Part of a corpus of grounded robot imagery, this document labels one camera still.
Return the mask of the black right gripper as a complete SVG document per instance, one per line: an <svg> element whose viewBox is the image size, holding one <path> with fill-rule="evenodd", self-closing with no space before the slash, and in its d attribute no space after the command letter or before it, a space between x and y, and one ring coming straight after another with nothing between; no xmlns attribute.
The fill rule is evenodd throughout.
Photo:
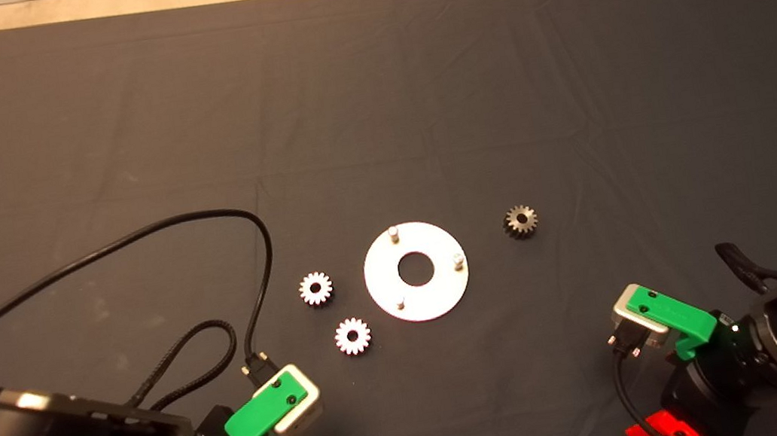
<svg viewBox="0 0 777 436"><path fill-rule="evenodd" d="M753 354L750 341L738 337L708 344L689 361L676 358L660 396L666 410L647 416L647 424L665 436L745 436L754 414L746 401ZM636 423L625 436L651 435Z"/></svg>

